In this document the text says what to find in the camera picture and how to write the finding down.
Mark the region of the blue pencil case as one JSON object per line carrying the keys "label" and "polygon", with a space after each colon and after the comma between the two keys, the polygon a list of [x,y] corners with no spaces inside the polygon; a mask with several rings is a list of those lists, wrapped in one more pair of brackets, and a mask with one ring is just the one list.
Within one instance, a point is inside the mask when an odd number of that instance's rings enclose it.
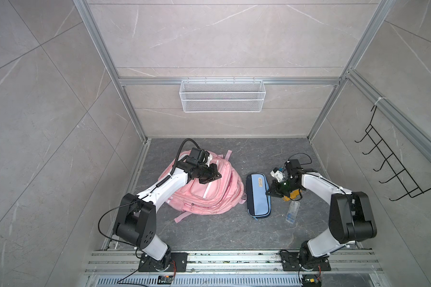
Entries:
{"label": "blue pencil case", "polygon": [[252,173],[247,176],[245,192],[247,210],[255,220],[267,218],[271,214],[271,197],[267,195],[269,184],[263,173]]}

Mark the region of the pink school backpack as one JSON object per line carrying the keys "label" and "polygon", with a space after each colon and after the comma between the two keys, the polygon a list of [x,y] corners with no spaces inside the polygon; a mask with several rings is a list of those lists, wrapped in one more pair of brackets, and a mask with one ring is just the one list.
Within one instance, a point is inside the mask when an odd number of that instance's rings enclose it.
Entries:
{"label": "pink school backpack", "polygon": [[181,214],[174,219],[179,223],[190,215],[220,215],[238,204],[244,204],[247,195],[243,181],[229,161],[232,151],[226,155],[210,153],[221,178],[208,184],[191,180],[177,190],[166,203]]}

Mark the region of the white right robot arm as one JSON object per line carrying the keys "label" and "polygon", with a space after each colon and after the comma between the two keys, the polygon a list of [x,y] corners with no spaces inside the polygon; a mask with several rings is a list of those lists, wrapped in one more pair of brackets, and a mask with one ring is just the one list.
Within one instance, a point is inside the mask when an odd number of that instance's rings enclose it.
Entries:
{"label": "white right robot arm", "polygon": [[348,243],[362,242],[377,235],[371,203],[366,193],[353,192],[326,179],[314,169],[289,169],[283,182],[273,180],[267,195],[284,197],[290,191],[311,191],[330,207],[328,229],[304,242],[299,251],[299,264],[311,264],[328,257]]}

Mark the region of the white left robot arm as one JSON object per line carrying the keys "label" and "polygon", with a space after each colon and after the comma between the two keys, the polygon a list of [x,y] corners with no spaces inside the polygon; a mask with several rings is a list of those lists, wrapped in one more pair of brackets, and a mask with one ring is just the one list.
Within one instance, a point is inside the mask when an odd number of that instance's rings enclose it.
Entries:
{"label": "white left robot arm", "polygon": [[169,173],[139,195],[126,194],[121,202],[113,233],[135,246],[149,257],[160,261],[169,253],[169,246],[156,234],[156,214],[160,207],[179,189],[192,180],[208,184],[221,178],[215,163],[191,165],[177,163]]}

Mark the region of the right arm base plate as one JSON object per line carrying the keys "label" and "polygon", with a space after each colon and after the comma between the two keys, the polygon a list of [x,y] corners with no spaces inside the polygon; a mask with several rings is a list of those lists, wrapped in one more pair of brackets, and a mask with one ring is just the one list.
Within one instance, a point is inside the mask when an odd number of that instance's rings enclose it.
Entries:
{"label": "right arm base plate", "polygon": [[279,251],[280,261],[284,271],[331,271],[328,257],[313,257],[305,251]]}

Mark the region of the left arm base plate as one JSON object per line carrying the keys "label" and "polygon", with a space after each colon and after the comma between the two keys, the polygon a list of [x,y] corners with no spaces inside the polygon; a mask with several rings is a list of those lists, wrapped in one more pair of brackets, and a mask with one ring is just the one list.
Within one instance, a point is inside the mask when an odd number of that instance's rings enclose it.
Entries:
{"label": "left arm base plate", "polygon": [[187,268],[188,255],[185,252],[171,252],[158,261],[147,254],[142,254],[138,270],[139,272],[184,272]]}

